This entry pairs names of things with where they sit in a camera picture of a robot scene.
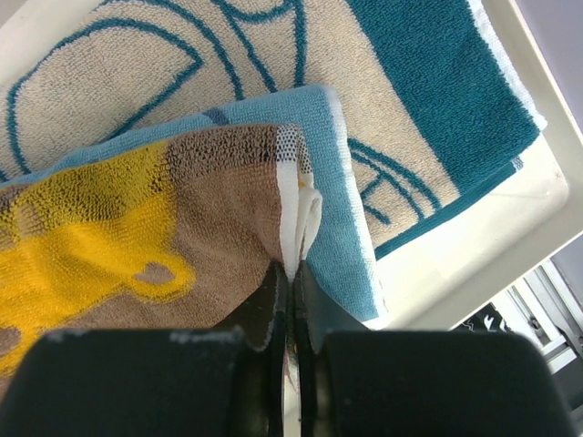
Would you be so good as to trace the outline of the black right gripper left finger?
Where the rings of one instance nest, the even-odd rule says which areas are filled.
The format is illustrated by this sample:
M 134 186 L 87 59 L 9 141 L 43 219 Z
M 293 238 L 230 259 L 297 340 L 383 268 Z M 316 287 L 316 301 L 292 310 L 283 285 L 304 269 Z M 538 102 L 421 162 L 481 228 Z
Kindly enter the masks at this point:
M 53 330 L 1 403 L 4 436 L 280 436 L 288 280 L 213 328 Z

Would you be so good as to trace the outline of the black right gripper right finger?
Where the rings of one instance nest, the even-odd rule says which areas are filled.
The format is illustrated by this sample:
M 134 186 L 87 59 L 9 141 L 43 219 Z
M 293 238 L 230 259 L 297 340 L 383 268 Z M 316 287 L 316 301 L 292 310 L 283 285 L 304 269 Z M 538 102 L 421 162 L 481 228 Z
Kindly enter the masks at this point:
M 516 334 L 369 330 L 302 263 L 293 328 L 304 436 L 572 436 L 547 364 Z

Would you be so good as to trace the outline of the dark blue towel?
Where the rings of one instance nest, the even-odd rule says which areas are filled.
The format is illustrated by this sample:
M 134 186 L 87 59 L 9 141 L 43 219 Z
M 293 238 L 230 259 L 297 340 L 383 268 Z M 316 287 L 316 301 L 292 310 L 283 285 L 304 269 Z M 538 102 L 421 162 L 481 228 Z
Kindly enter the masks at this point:
M 322 194 L 322 220 L 308 254 L 321 288 L 367 328 L 389 322 L 383 287 L 356 185 L 342 105 L 330 86 L 308 85 L 214 107 L 203 113 L 130 130 L 101 144 L 74 150 L 54 165 L 1 185 L 37 182 L 58 170 L 112 158 L 188 131 L 213 126 L 295 123 L 302 128 L 312 161 L 315 187 Z

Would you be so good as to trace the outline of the yellow towel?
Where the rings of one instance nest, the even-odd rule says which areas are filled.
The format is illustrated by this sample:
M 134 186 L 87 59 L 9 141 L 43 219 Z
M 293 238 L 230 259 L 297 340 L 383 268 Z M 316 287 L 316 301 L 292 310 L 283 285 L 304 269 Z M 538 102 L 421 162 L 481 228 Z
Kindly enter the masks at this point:
M 211 127 L 1 190 L 1 386 L 45 333 L 208 328 L 293 278 L 322 197 L 294 124 Z

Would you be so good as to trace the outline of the teal beige Doraemon towel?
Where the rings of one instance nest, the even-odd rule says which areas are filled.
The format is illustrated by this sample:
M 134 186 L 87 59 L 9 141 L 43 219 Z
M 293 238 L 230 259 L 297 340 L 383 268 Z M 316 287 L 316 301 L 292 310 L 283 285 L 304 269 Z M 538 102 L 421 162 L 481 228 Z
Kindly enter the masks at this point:
M 102 1 L 1 85 L 1 178 L 235 100 L 334 88 L 377 257 L 521 167 L 546 120 L 479 1 Z

